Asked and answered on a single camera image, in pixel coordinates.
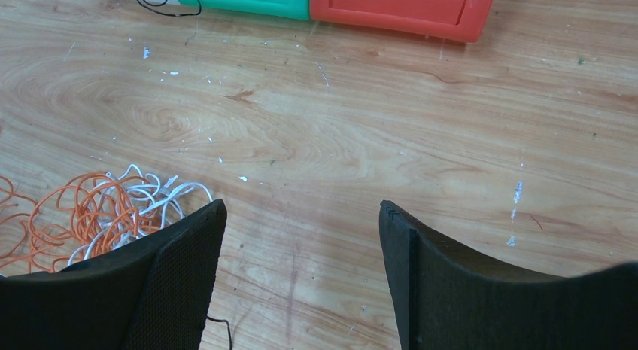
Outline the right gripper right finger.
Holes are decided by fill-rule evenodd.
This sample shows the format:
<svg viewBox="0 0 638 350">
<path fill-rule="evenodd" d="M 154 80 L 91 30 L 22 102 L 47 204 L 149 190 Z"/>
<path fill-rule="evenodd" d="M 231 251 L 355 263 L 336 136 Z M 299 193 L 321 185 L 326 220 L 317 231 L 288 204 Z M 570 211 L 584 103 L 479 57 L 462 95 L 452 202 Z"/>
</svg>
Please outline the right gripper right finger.
<svg viewBox="0 0 638 350">
<path fill-rule="evenodd" d="M 404 349 L 635 349 L 637 264 L 571 278 L 483 254 L 381 202 L 378 228 Z"/>
</svg>

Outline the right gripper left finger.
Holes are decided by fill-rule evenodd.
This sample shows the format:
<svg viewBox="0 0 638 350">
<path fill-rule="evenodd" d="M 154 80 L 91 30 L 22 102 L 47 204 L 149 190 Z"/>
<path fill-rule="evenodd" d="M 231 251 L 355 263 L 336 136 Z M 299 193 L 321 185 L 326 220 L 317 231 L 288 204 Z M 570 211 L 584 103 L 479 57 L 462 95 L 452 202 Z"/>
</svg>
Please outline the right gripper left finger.
<svg viewBox="0 0 638 350">
<path fill-rule="evenodd" d="M 226 227 L 220 199 L 58 272 L 1 280 L 3 349 L 197 349 Z"/>
</svg>

